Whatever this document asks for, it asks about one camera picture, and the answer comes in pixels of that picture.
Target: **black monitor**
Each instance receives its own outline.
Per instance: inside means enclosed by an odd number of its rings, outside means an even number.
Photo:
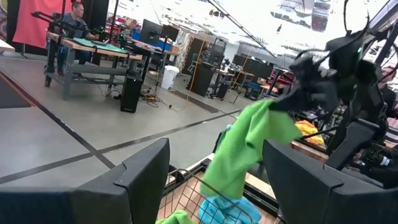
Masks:
[[[141,29],[141,41],[147,44],[158,44],[163,27],[144,19]]]
[[[162,34],[166,35],[172,41],[177,40],[178,33],[180,31],[172,26],[163,25]]]
[[[243,66],[245,59],[246,59],[246,58],[243,57],[243,56],[235,55],[235,56],[234,56],[233,63],[234,63],[235,65]]]
[[[216,66],[221,66],[224,59],[224,47],[219,45],[214,45],[211,48],[211,53],[209,57],[209,63]]]

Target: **orange object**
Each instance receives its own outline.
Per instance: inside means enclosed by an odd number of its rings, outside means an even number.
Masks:
[[[318,129],[306,120],[297,121],[295,125],[303,133],[304,136],[309,134],[315,134],[318,132]],[[312,136],[310,138],[306,138],[305,140],[320,147],[323,147],[325,145],[325,142],[323,141],[321,135]]]

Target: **red curtain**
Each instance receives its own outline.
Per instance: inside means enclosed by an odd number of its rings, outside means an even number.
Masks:
[[[40,11],[48,15],[62,12],[62,0],[21,0],[18,12],[17,30],[12,41],[45,47],[48,22],[35,18],[32,12]],[[71,1],[66,0],[65,13],[71,11]]]

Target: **table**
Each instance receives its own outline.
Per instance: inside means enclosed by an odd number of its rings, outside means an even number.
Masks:
[[[388,149],[392,149],[395,146],[394,144],[392,144],[388,141],[386,141],[384,143],[386,144],[386,148],[388,148]],[[326,154],[326,149],[324,149],[325,152],[320,152],[320,151],[318,151],[310,146],[307,146],[305,144],[302,144],[301,142],[298,142],[298,141],[292,141],[291,146],[293,149],[295,149],[299,152],[302,152],[320,162],[325,163],[329,159],[329,156]]]
[[[236,100],[238,99],[239,95],[240,95],[241,92],[242,92],[242,88],[243,88],[243,85],[244,85],[244,81],[246,80],[246,77],[247,77],[247,76],[254,77],[253,74],[248,73],[248,72],[245,72],[245,71],[242,71],[242,70],[241,70],[241,71],[237,71],[237,72],[239,72],[239,73],[238,73],[238,75],[236,76],[236,81],[238,81],[238,78],[239,78],[240,74],[243,74],[244,77],[243,77],[242,83],[235,83],[235,85],[240,85],[240,86],[241,86],[241,89],[238,91],[238,94],[236,95],[236,98],[235,98],[235,100],[233,101],[233,104],[235,104]]]
[[[57,42],[59,35],[49,32],[48,37],[50,38],[50,47],[49,52],[47,55],[47,66],[45,69],[45,86],[49,87],[51,80],[54,79],[56,82],[63,86],[63,99],[67,100],[70,96],[70,85],[73,83],[80,83],[80,84],[106,84],[108,85],[108,89],[110,90],[112,85],[123,85],[124,83],[115,82],[114,77],[116,75],[126,76],[126,69],[125,68],[116,68],[117,63],[113,63],[112,68],[104,68],[104,67],[97,67],[91,65],[75,65],[73,64],[75,61],[75,51],[76,50],[84,50],[89,52],[97,52],[100,54],[111,55],[117,62],[118,58],[127,58],[130,61],[130,66],[128,68],[128,72],[134,73],[134,69],[136,66],[137,61],[142,60],[141,55],[134,55],[134,54],[124,54],[121,52],[115,52],[110,50],[105,50],[101,48],[93,48],[87,47],[85,45],[81,45],[71,39],[62,38],[60,44],[65,47],[68,47],[68,55],[66,59],[66,70],[64,77],[60,77],[55,75],[55,53],[57,51]],[[95,73],[95,74],[103,74],[109,75],[109,80],[89,80],[84,78],[75,79],[73,78],[73,73]]]
[[[7,44],[5,41],[0,40],[0,51],[15,52],[15,48],[13,46]]]
[[[213,89],[213,93],[212,93],[213,95],[216,94],[216,91],[217,91],[217,88],[218,88],[218,84],[220,82],[220,77],[222,77],[222,76],[224,76],[224,77],[234,77],[235,76],[235,74],[224,72],[224,71],[222,71],[222,70],[220,70],[218,68],[215,70],[215,73],[217,73],[217,77],[216,77],[216,82],[215,82],[215,88]]]
[[[141,54],[141,55],[145,56],[145,58],[146,58],[145,59],[146,62],[144,65],[144,78],[143,78],[143,79],[145,79],[145,75],[146,75],[146,72],[148,71],[150,59],[155,55],[161,56],[162,51],[156,50],[157,48],[150,44],[146,44],[144,42],[132,39],[130,37],[127,38],[127,42],[129,44],[132,44],[132,43],[135,44],[134,47],[129,47],[134,53]],[[163,56],[163,58],[160,58],[164,62],[159,69],[159,75],[161,77],[163,77],[163,74],[164,74],[165,64],[169,63],[171,65],[175,65],[175,62],[177,61],[177,56],[178,56],[178,53],[172,52],[169,50],[165,50],[164,53],[165,53],[165,55]]]
[[[260,96],[262,96],[262,95],[264,94],[264,90],[269,90],[269,88],[270,88],[271,86],[270,86],[270,85],[261,85],[260,87],[261,87]],[[272,92],[273,92],[273,93],[278,93],[278,89],[275,88],[275,87],[273,87],[273,88],[272,88]]]

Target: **white trash can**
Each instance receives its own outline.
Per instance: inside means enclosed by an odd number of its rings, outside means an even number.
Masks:
[[[170,89],[173,87],[175,77],[180,72],[177,67],[166,65],[164,67],[164,75],[162,80],[162,88],[163,89]]]

